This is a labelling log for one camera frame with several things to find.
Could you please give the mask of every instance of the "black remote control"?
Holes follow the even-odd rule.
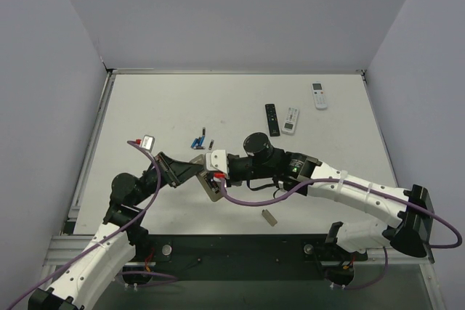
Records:
[[[279,133],[278,117],[276,115],[276,108],[274,104],[264,105],[267,112],[268,129],[270,130],[270,137],[277,137]]]

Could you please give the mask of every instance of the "white robotic arm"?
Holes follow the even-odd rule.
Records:
[[[406,190],[374,184],[310,156],[275,149],[264,134],[252,134],[245,140],[244,149],[248,154],[246,158],[227,154],[225,150],[215,150],[207,153],[202,163],[182,163],[162,152],[153,158],[147,150],[139,149],[149,157],[153,167],[140,178],[130,174],[115,177],[104,224],[100,225],[86,250],[95,244],[99,244],[98,247],[66,269],[47,291],[36,290],[29,300],[29,310],[92,309],[121,268],[136,255],[134,245],[140,248],[141,241],[148,234],[140,227],[142,219],[137,218],[144,212],[135,210],[134,206],[155,192],[150,201],[153,202],[162,186],[177,187],[192,176],[199,178],[213,201],[220,194],[239,205],[260,206],[285,200],[298,192],[310,197],[324,197],[366,212],[375,220],[356,224],[336,222],[327,235],[329,245],[338,245],[349,253],[363,253],[366,248],[391,245],[410,256],[426,255],[432,227],[430,213],[433,210],[428,192],[423,187],[413,186],[412,190]],[[272,178],[276,187],[288,192],[263,203],[245,203],[226,193],[226,187],[259,178]],[[380,196],[380,192],[395,200]],[[428,214],[412,210],[410,203]],[[131,220],[138,220],[135,227],[126,228],[100,243],[122,227],[127,227]],[[460,245],[460,234],[457,236]]]

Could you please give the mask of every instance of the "white wall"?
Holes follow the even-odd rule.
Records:
[[[464,0],[407,0],[368,69],[368,89],[400,184],[429,188],[465,233]],[[455,237],[439,224],[432,241]],[[436,250],[449,309],[465,303],[465,248]]]
[[[0,0],[0,309],[39,278],[105,69],[69,0]]]
[[[71,0],[109,68],[352,71],[405,0]]]

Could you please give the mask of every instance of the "white table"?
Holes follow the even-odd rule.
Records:
[[[321,81],[328,109],[315,109],[310,84]],[[75,234],[94,234],[108,209],[110,184],[121,172],[140,176],[147,159],[127,139],[156,137],[153,153],[176,160],[200,154],[190,149],[202,127],[205,144],[245,156],[243,140],[268,134],[264,105],[275,103],[280,126],[287,108],[300,108],[296,132],[271,137],[275,147],[319,158],[331,166],[379,184],[395,186],[389,160],[362,78],[358,75],[118,75],[110,96],[94,160],[81,198]],[[269,181],[252,182],[254,186]],[[273,188],[229,193],[242,200],[267,200]],[[335,221],[371,219],[329,200],[295,194],[267,209],[278,220],[271,227],[262,208],[210,201],[196,178],[165,187],[142,223],[151,234],[312,234],[326,233]]]

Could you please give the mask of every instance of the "remote control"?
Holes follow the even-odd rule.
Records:
[[[312,95],[317,109],[326,109],[328,107],[321,82],[317,81],[312,84]]]
[[[276,108],[274,104],[264,105],[267,112],[268,129],[270,130],[270,137],[277,137],[279,133],[278,117],[276,116]]]
[[[284,134],[294,134],[296,130],[297,117],[299,116],[298,108],[289,108],[288,115],[286,116],[286,121],[284,121],[284,126],[281,131]]]

